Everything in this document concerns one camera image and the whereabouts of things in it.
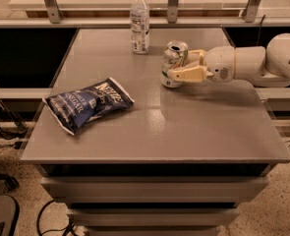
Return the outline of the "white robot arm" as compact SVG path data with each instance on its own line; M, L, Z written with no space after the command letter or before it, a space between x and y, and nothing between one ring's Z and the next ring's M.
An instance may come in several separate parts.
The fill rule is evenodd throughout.
M188 52L187 63L166 72L174 82L229 83L243 80L256 87L290 86L290 33L275 36L267 45L218 46Z

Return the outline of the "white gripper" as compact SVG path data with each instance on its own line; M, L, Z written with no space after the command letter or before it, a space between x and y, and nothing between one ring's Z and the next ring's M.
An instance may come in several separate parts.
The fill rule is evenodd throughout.
M235 49L231 46L220 46L210 49L190 50L186 65L197 62L199 65L191 68L180 67L170 69L168 77L176 82L200 83L207 78L215 83L229 83L234 77Z

